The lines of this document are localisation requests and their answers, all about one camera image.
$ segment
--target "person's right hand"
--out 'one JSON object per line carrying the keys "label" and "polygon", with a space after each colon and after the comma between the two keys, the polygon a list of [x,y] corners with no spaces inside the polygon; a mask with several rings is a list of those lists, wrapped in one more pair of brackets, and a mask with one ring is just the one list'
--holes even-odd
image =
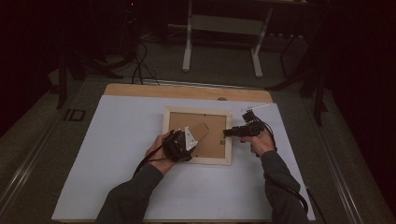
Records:
{"label": "person's right hand", "polygon": [[264,130],[258,136],[239,137],[241,142],[250,143],[250,152],[256,153],[260,158],[267,151],[275,150],[274,141],[267,130]]}

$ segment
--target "gray sleeve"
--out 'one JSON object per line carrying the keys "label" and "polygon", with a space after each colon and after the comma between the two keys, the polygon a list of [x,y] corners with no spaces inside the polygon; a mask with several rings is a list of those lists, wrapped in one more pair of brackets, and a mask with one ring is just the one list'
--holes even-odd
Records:
{"label": "gray sleeve", "polygon": [[149,197],[162,179],[157,168],[145,164],[133,179],[108,193],[95,223],[141,223]]}
{"label": "gray sleeve", "polygon": [[[271,179],[282,186],[286,186],[297,192],[300,191],[300,184],[291,175],[288,166],[276,151],[268,151],[262,154],[261,159],[265,175],[269,175]],[[273,223],[309,223],[300,200],[294,195],[277,187],[268,180],[265,181],[265,195],[273,207]]]}

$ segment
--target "stand leg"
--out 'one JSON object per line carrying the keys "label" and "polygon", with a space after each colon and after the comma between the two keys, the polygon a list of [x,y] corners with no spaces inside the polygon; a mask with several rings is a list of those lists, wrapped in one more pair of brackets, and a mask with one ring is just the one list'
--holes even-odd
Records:
{"label": "stand leg", "polygon": [[271,19],[273,10],[274,9],[272,7],[268,9],[265,21],[262,22],[262,28],[259,33],[259,40],[257,41],[256,47],[251,50],[251,59],[253,61],[254,73],[256,75],[256,78],[262,78],[262,66],[260,65],[259,51],[262,47],[262,41],[264,40],[265,32],[267,31],[268,22]]}
{"label": "stand leg", "polygon": [[187,44],[184,50],[184,60],[183,60],[183,72],[190,71],[190,61],[191,61],[191,16],[192,16],[192,0],[189,0],[189,15],[187,18]]}

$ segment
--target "person's left hand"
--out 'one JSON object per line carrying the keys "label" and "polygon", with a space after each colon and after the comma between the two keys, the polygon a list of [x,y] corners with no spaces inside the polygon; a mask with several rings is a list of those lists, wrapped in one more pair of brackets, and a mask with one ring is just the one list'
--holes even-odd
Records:
{"label": "person's left hand", "polygon": [[[158,135],[152,146],[146,151],[145,156],[147,156],[151,151],[154,151],[155,149],[160,147],[163,144],[163,140],[168,135],[169,133]],[[174,161],[166,159],[165,153],[163,152],[162,148],[154,153],[154,155],[152,155],[148,160],[148,163],[155,166],[159,171],[161,171],[161,173],[163,173],[163,175],[166,175],[166,173],[168,173],[168,171],[176,164]]]}

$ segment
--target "table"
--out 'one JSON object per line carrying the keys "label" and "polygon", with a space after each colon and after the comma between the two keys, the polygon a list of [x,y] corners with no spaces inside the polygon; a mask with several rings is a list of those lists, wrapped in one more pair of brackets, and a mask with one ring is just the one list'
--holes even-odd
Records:
{"label": "table", "polygon": [[[96,218],[108,191],[130,179],[144,156],[145,149],[133,150],[131,146],[146,148],[155,135],[161,133],[163,115],[159,109],[163,105],[232,108],[234,124],[243,125],[239,108],[271,102],[267,91],[110,84],[95,112],[52,219],[78,222]],[[272,126],[276,144],[283,148],[279,155],[303,184],[277,106],[270,104],[255,113]],[[264,195],[262,168],[246,147],[233,139],[230,166],[176,165],[154,190],[145,220],[269,220],[271,206]],[[308,201],[308,217],[315,219],[305,189],[300,193]]]}
{"label": "table", "polygon": [[262,77],[262,67],[260,65],[259,52],[262,46],[262,41],[265,38],[268,24],[271,20],[274,8],[282,5],[300,5],[300,6],[316,6],[317,4],[308,4],[305,0],[252,0],[248,2],[261,2],[268,4],[268,9],[264,10],[266,14],[263,21],[244,20],[237,18],[226,18],[217,16],[207,16],[194,14],[192,10],[192,0],[189,0],[188,20],[187,20],[187,42],[184,52],[182,70],[184,72],[190,71],[191,63],[191,34],[192,30],[206,30],[243,35],[256,35],[258,40],[254,48],[251,49],[251,57],[253,61],[255,76]]}

